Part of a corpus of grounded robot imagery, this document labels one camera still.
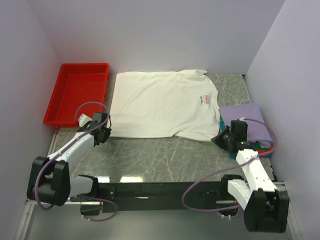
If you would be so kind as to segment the white t-shirt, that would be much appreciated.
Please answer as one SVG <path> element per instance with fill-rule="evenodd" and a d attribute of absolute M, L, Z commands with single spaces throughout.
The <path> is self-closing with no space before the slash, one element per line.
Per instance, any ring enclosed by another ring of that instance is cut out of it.
<path fill-rule="evenodd" d="M 205 70 L 119 73 L 111 136 L 209 142 L 220 131 L 218 93 Z"/>

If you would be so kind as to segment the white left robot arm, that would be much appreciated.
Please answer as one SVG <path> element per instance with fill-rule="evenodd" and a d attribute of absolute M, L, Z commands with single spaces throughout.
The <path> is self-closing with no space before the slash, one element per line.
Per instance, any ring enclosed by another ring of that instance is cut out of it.
<path fill-rule="evenodd" d="M 44 210 L 63 206 L 78 195 L 88 201 L 96 200 L 100 195 L 98 178 L 89 175 L 71 178 L 70 167 L 89 149 L 107 141 L 112 130 L 106 127 L 109 119 L 110 115 L 104 112 L 95 112 L 92 118 L 82 114 L 78 119 L 80 128 L 68 143 L 46 157 L 36 157 L 31 166 L 27 199 L 36 201 Z"/>

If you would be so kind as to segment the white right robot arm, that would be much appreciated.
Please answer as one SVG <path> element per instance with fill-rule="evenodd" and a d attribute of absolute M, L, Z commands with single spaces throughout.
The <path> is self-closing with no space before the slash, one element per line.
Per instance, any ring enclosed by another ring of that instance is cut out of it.
<path fill-rule="evenodd" d="M 212 142 L 232 153 L 244 173 L 225 174 L 219 193 L 222 198 L 233 197 L 243 209 L 244 224 L 250 232 L 284 233 L 287 228 L 289 195 L 280 191 L 262 165 L 258 150 L 247 140 L 247 119 L 232 120 Z"/>

